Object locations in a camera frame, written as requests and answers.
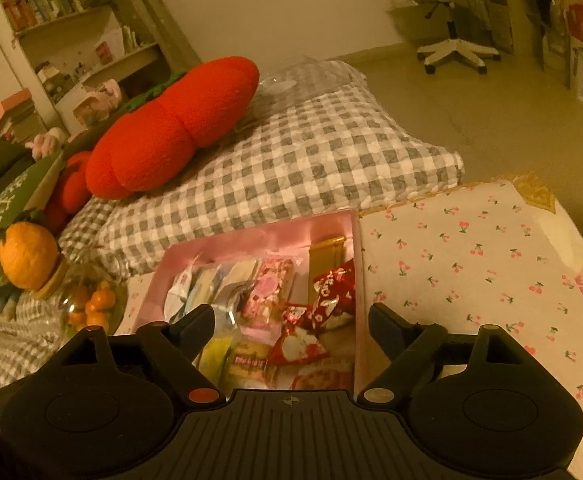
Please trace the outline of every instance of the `green fabric with white embroidery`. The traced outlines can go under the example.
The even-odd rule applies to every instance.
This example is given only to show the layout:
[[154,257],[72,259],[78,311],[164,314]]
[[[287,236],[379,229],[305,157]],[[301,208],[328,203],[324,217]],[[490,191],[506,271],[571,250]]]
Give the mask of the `green fabric with white embroidery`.
[[[9,227],[23,211],[45,208],[63,163],[62,152],[55,152],[39,160],[9,184],[0,194],[0,228]],[[7,279],[0,265],[0,286],[5,283]]]

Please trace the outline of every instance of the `red button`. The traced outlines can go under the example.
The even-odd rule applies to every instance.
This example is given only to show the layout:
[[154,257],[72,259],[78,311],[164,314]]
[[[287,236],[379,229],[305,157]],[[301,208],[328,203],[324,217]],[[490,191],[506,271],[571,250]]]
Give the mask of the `red button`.
[[220,394],[213,388],[196,388],[189,392],[189,400],[196,404],[209,404],[216,402]]

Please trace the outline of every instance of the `cherry print tablecloth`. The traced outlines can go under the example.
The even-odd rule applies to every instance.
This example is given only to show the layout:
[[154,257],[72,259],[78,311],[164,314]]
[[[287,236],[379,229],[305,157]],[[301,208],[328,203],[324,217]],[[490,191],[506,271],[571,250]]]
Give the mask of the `cherry print tablecloth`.
[[[565,263],[569,251],[554,247],[545,233],[552,221],[538,221],[539,212],[502,181],[363,216],[366,304],[383,301],[452,333],[498,324],[583,409],[583,266]],[[370,379],[387,361],[366,346]]]

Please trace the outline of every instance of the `crosshair logo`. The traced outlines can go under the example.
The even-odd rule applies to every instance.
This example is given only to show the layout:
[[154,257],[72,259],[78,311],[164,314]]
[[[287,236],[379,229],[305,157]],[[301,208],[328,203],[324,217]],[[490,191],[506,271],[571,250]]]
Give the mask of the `crosshair logo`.
[[287,406],[295,406],[297,403],[300,402],[300,399],[298,397],[294,397],[294,396],[289,396],[289,397],[285,397],[282,402],[284,402],[285,404],[287,404]]

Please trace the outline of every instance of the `chair base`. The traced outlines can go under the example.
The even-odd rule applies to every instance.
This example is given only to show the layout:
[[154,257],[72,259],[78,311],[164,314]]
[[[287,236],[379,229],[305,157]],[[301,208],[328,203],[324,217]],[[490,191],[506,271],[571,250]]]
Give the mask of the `chair base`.
[[470,41],[449,39],[432,45],[422,46],[418,49],[418,59],[425,57],[425,70],[427,73],[434,73],[434,63],[458,52],[460,56],[467,59],[471,64],[478,68],[479,73],[487,73],[485,62],[477,54],[482,56],[493,56],[495,60],[500,61],[500,53],[491,46],[482,46]]

